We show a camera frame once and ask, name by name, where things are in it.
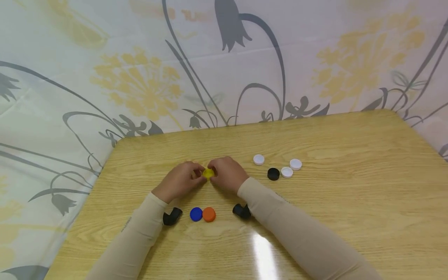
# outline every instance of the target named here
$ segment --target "orange bottle cap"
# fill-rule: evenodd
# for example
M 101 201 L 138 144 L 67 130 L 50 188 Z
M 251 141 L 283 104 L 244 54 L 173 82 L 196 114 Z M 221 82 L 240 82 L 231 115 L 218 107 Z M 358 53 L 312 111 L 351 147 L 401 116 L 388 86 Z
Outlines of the orange bottle cap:
M 215 210 L 211 207 L 205 208 L 204 211 L 202 211 L 202 218 L 208 223 L 213 222 L 216 218 Z

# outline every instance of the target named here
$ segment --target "floral curtain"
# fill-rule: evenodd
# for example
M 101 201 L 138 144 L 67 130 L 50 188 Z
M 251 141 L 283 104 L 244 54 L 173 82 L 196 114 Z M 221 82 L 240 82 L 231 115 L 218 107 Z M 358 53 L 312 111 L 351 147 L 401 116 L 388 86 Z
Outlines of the floral curtain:
M 386 108 L 448 161 L 444 0 L 3 0 L 0 279 L 43 279 L 117 141 Z

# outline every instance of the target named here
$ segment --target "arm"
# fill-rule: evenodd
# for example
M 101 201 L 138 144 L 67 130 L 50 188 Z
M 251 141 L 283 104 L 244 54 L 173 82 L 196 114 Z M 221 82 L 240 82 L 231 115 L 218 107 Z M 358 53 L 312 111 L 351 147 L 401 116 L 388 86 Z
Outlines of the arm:
M 241 185 L 238 196 L 313 279 L 381 280 L 363 256 L 339 236 L 254 178 Z
M 146 255 L 162 229 L 166 205 L 149 193 L 95 263 L 86 280 L 137 279 Z
M 190 161 L 173 168 L 134 211 L 86 280 L 136 280 L 162 229 L 165 207 L 207 181 L 202 177 L 204 169 Z

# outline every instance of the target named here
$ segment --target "yellow bottle cap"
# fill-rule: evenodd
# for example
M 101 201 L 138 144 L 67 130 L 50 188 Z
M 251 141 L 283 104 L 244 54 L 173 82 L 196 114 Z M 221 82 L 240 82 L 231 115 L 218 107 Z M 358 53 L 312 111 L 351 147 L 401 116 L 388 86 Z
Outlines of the yellow bottle cap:
M 206 177 L 207 180 L 209 180 L 210 177 L 213 177 L 214 175 L 215 175 L 215 173 L 213 172 L 213 170 L 212 169 L 208 169 L 208 168 L 206 168 L 204 170 L 204 172 L 202 173 L 202 176 Z

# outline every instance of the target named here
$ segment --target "arm sleeve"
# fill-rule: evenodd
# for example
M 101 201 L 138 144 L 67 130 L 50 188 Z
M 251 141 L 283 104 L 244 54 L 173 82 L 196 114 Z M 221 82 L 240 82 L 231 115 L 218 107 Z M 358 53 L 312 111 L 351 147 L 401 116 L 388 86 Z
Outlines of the arm sleeve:
M 355 249 L 254 178 L 241 185 L 238 196 L 313 279 L 381 280 Z
M 86 280 L 135 280 L 163 225 L 166 203 L 149 193 Z

